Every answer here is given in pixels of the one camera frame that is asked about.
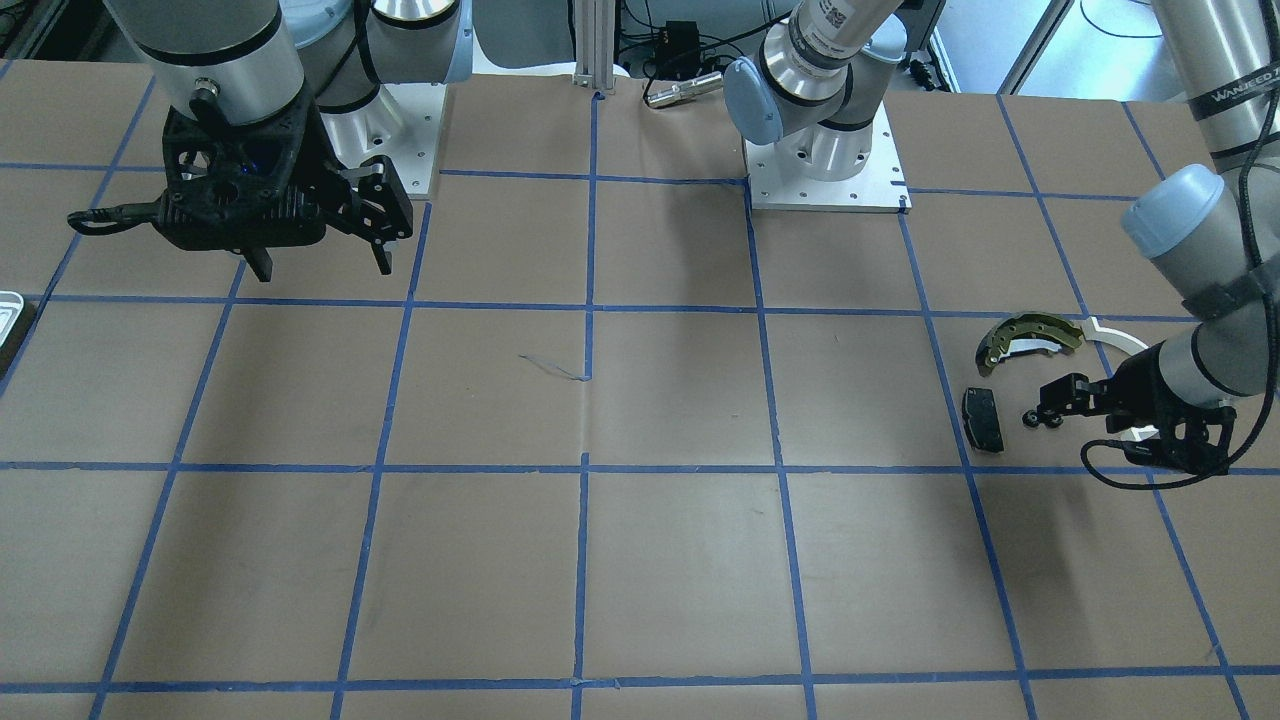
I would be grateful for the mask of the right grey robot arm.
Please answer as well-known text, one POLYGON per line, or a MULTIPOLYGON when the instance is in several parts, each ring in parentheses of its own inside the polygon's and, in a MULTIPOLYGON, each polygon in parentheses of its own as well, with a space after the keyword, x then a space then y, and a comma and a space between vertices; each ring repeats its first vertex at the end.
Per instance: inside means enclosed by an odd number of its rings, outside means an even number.
POLYGON ((273 275, 273 249, 328 231, 392 272, 413 233, 397 165, 422 142, 392 94, 467 79, 468 1, 110 1, 110 17, 169 108, 164 191, 72 213, 86 236, 151 225, 188 252, 225 251, 273 275))

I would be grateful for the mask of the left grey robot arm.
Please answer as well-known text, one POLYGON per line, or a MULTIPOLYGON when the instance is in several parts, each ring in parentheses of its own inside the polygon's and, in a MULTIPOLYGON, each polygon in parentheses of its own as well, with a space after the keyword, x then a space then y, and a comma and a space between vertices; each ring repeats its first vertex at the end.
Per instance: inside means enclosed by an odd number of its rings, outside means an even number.
POLYGON ((1157 1, 1156 19, 1210 151, 1140 196, 1123 228, 1198 323, 1130 356, 1097 388, 1111 436, 1157 425, 1156 402, 1213 411, 1267 388, 1265 290, 1277 288, 1274 1, 1157 1))

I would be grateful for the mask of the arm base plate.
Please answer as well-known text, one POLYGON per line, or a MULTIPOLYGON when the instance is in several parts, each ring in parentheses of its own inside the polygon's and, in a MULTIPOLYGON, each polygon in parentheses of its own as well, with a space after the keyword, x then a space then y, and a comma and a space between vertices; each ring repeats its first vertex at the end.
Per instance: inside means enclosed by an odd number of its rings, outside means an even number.
POLYGON ((384 85, 362 108, 323 113, 340 163, 356 168, 378 156, 396 165, 406 193, 428 200, 436 177, 447 85, 384 85))
POLYGON ((778 143, 744 141, 742 147, 755 210, 905 213, 913 208, 884 104, 861 129, 813 126, 778 143))

